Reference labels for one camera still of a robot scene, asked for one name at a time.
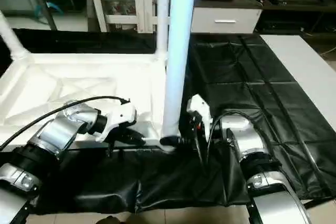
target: black hose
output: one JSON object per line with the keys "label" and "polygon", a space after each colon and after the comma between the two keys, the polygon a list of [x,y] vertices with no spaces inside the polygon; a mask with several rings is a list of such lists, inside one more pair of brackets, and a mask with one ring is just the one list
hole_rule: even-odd
{"label": "black hose", "polygon": [[238,114],[238,115],[243,116],[247,120],[251,121],[251,123],[255,127],[255,123],[253,122],[252,118],[249,115],[247,115],[244,112],[242,112],[242,111],[230,110],[230,111],[226,111],[223,114],[221,114],[220,116],[218,116],[216,118],[216,120],[213,122],[212,126],[211,126],[210,135],[209,135],[209,141],[208,141],[208,147],[207,147],[207,151],[206,151],[206,164],[208,164],[208,162],[209,162],[210,147],[211,147],[211,144],[212,144],[212,141],[213,141],[213,134],[214,134],[216,125],[220,122],[220,120],[223,117],[228,116],[228,115],[234,115],[234,114]]}

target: shelf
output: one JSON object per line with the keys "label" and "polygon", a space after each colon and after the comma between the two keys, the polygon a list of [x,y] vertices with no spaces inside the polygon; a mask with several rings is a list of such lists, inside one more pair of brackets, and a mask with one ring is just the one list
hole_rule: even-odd
{"label": "shelf", "polygon": [[232,0],[232,1],[203,1],[195,0],[195,7],[210,8],[244,8],[262,10],[292,10],[301,12],[336,12],[334,0],[279,0],[278,5],[264,0],[261,4],[257,0]]}

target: drawer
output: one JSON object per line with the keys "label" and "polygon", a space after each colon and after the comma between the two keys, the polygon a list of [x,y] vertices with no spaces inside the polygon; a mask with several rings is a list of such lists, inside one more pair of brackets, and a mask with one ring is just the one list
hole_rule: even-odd
{"label": "drawer", "polygon": [[231,8],[195,8],[193,33],[251,34],[261,10]]}

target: black cloth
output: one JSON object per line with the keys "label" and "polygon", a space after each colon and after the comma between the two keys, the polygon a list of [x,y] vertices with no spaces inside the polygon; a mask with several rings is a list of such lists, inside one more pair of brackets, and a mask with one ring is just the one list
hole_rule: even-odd
{"label": "black cloth", "polygon": [[[146,35],[16,32],[32,52],[151,53],[155,48],[153,36]],[[0,51],[8,55],[4,45]],[[193,35],[181,125],[186,101],[196,93],[214,117],[239,109],[254,118],[301,199],[336,195],[336,134],[260,37]],[[35,202],[36,212],[141,212],[249,201],[236,158],[223,142],[216,142],[206,175],[193,151],[120,151],[112,158],[105,151],[69,151]],[[9,155],[1,153],[2,162]]]}

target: drawer handle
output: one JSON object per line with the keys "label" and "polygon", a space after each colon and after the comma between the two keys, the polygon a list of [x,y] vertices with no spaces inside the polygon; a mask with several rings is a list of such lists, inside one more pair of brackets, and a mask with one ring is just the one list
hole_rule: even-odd
{"label": "drawer handle", "polygon": [[215,20],[215,23],[218,23],[218,24],[234,24],[234,23],[236,23],[236,21],[234,19],[218,19],[218,20]]}

